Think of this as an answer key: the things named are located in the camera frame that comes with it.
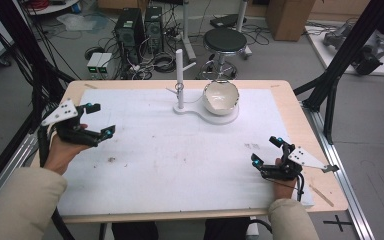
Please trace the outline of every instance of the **cardboard box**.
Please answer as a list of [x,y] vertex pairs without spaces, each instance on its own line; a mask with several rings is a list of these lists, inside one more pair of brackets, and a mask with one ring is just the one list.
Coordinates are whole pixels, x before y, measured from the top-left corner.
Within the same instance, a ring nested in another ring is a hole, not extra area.
[[266,22],[274,40],[298,41],[316,0],[271,0]]
[[98,7],[105,9],[140,8],[145,12],[149,0],[98,0]]

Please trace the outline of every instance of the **computer tower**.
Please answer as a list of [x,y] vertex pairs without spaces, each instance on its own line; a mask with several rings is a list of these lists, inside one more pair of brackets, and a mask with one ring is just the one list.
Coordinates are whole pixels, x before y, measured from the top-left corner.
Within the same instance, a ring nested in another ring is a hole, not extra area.
[[145,53],[145,31],[143,28],[142,13],[139,8],[124,8],[121,11],[114,32],[123,60],[132,64],[142,62]]
[[145,13],[145,32],[148,53],[159,53],[164,51],[164,35],[163,35],[163,10],[161,7],[147,7]]

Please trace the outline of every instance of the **black pants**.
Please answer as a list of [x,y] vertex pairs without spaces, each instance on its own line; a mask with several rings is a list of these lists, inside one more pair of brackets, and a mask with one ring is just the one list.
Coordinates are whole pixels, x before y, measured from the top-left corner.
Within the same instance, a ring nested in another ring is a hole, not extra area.
[[[205,221],[204,240],[245,240],[249,217]],[[158,240],[155,222],[113,223],[115,240]]]

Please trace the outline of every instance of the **ceramic cup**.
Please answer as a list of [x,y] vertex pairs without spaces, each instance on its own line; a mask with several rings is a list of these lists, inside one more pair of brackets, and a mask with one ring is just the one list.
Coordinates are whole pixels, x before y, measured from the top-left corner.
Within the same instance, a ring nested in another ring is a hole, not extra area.
[[208,111],[222,116],[235,109],[239,101],[239,92],[230,82],[214,81],[205,86],[202,99]]

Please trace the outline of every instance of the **table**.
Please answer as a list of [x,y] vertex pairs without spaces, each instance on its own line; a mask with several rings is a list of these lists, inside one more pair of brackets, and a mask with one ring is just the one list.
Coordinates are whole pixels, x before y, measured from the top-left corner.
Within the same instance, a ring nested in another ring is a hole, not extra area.
[[[75,104],[80,103],[83,92],[87,89],[164,89],[173,87],[176,81],[76,81],[72,82],[64,99],[71,98]],[[207,81],[184,81],[186,89],[203,89]],[[295,97],[286,81],[264,80],[234,81],[239,89],[269,89],[274,97],[291,143],[304,147],[320,161],[327,163],[319,143]],[[309,212],[343,211],[347,209],[347,201],[332,173],[324,174],[319,169],[304,168],[306,184],[312,192],[315,206]],[[198,211],[198,212],[168,212],[147,214],[103,214],[93,216],[64,217],[68,223],[79,222],[115,222],[167,219],[193,219],[228,216],[255,216],[267,214],[266,209],[244,209],[226,211]]]

